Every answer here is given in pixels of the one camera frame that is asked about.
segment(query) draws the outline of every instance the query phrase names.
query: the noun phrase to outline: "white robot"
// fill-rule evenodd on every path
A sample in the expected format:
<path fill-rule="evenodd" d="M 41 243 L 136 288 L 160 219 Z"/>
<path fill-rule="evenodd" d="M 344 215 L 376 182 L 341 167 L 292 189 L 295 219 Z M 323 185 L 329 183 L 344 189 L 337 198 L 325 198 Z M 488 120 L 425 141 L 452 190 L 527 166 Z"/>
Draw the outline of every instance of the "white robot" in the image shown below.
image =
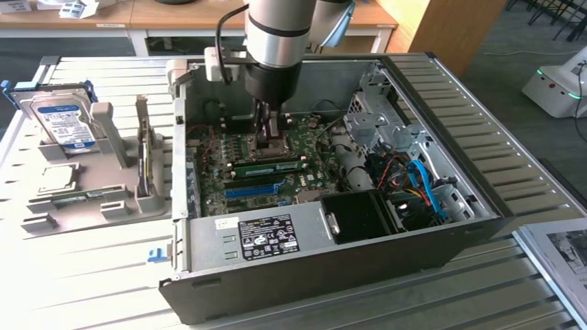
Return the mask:
<path fill-rule="evenodd" d="M 540 67 L 521 92 L 555 118 L 583 117 L 587 114 L 587 102 L 581 101 L 587 95 L 585 79 L 587 47 L 564 65 Z"/>

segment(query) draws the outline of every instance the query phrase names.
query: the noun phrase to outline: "blue latch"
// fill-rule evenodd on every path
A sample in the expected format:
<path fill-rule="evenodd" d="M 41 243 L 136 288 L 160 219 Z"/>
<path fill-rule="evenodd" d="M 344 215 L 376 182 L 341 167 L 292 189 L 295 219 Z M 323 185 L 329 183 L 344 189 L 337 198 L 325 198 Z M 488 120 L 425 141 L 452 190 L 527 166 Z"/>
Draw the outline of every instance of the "blue latch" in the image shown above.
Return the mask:
<path fill-rule="evenodd" d="M 92 82 L 89 80 L 85 80 L 84 81 L 84 86 L 85 86 L 85 91 L 86 91 L 88 96 L 89 96 L 89 101 L 97 102 L 98 98 L 97 98 L 96 93 L 93 91 L 93 84 L 92 84 Z"/>
<path fill-rule="evenodd" d="M 148 251 L 148 263 L 160 263 L 162 261 L 168 261 L 169 257 L 166 256 L 165 250 L 160 247 L 150 249 Z"/>
<path fill-rule="evenodd" d="M 16 110 L 20 110 L 18 104 L 16 103 L 14 99 L 12 98 L 10 92 L 10 82 L 8 80 L 2 80 L 0 82 L 0 87 L 1 87 L 1 93 L 4 94 L 4 96 L 6 97 L 6 99 L 10 101 L 12 105 L 14 106 Z"/>

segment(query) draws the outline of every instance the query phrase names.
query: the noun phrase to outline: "silver metal cylinder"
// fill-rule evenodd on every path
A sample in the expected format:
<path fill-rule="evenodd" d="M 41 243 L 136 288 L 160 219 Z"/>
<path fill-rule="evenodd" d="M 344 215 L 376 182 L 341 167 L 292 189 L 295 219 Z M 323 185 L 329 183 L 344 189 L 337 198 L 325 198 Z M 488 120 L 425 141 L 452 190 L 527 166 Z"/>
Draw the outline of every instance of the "silver metal cylinder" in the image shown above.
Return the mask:
<path fill-rule="evenodd" d="M 268 67 L 291 67 L 304 56 L 316 0 L 249 0 L 246 50 Z"/>

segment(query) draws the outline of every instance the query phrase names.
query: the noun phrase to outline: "sticker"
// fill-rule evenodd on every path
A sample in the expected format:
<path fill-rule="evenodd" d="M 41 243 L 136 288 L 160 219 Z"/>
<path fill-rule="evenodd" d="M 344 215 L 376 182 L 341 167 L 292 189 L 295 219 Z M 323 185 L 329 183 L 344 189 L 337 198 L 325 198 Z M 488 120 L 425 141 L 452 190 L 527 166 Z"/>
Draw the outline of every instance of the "sticker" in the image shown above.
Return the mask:
<path fill-rule="evenodd" d="M 216 223 L 216 230 L 236 228 L 238 225 L 238 217 L 216 219 L 213 222 Z"/>
<path fill-rule="evenodd" d="M 245 172 L 245 175 L 263 174 L 263 173 L 273 173 L 273 169 L 272 168 L 267 168 L 264 170 L 248 170 Z"/>
<path fill-rule="evenodd" d="M 96 24 L 97 28 L 125 28 L 124 24 Z"/>
<path fill-rule="evenodd" d="M 69 149 L 92 146 L 96 143 L 88 125 L 78 120 L 81 110 L 77 105 L 58 105 L 37 109 L 45 128 L 57 143 Z"/>
<path fill-rule="evenodd" d="M 289 164 L 277 164 L 275 165 L 276 170 L 292 170 L 297 168 L 297 163 L 289 163 Z"/>
<path fill-rule="evenodd" d="M 300 250 L 289 214 L 240 221 L 238 233 L 246 261 Z"/>
<path fill-rule="evenodd" d="M 69 203 L 77 203 L 78 201 L 85 201 L 85 196 L 77 196 L 77 197 L 69 197 L 64 199 L 56 199 L 52 201 L 53 204 L 69 204 Z"/>
<path fill-rule="evenodd" d="M 85 196 L 88 196 L 88 198 L 102 197 L 104 193 L 101 191 L 94 191 L 94 192 L 88 191 L 85 193 Z"/>

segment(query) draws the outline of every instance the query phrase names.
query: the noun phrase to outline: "warning label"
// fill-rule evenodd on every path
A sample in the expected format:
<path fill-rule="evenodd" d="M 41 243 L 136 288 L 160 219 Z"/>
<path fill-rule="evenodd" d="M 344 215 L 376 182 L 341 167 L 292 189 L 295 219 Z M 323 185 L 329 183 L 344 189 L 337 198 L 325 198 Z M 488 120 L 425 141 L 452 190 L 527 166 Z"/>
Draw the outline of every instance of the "warning label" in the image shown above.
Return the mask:
<path fill-rule="evenodd" d="M 300 250 L 289 214 L 240 221 L 241 254 L 250 261 Z"/>

